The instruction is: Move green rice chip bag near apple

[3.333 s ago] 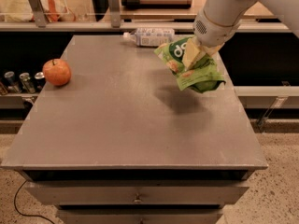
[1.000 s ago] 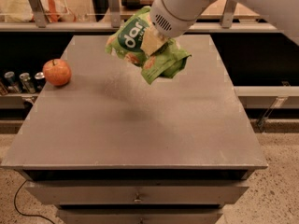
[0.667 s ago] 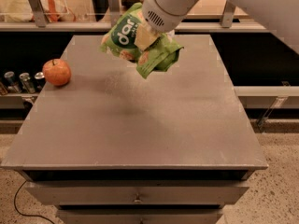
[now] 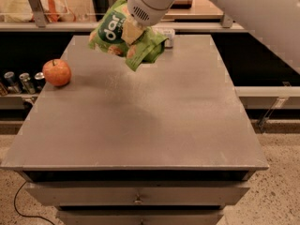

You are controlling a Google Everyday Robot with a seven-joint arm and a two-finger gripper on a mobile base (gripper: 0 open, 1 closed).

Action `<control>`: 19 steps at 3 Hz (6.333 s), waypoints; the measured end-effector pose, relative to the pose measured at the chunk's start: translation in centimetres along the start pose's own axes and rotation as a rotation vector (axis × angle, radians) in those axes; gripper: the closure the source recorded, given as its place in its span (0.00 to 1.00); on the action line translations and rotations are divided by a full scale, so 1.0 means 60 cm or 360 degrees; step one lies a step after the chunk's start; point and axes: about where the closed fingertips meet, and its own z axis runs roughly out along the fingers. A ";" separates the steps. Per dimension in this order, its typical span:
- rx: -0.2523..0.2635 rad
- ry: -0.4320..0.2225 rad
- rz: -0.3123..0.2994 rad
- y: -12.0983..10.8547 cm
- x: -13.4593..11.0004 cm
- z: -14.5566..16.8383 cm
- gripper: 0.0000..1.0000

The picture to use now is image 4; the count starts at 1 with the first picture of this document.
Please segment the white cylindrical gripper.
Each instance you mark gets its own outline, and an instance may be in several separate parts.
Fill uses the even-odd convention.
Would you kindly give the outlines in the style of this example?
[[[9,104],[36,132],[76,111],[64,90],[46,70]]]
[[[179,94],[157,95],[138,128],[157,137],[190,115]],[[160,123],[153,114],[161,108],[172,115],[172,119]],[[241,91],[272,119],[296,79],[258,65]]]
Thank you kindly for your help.
[[[135,20],[123,23],[121,39],[127,44],[134,43],[144,32],[144,26],[160,22],[175,0],[127,0],[127,8]]]

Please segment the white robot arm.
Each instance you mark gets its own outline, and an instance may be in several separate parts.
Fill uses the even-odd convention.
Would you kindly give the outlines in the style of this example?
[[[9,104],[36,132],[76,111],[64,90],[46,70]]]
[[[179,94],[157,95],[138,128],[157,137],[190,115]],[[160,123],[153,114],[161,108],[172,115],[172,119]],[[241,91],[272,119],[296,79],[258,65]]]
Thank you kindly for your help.
[[[138,23],[155,25],[175,0],[127,0]],[[209,0],[300,72],[300,0]]]

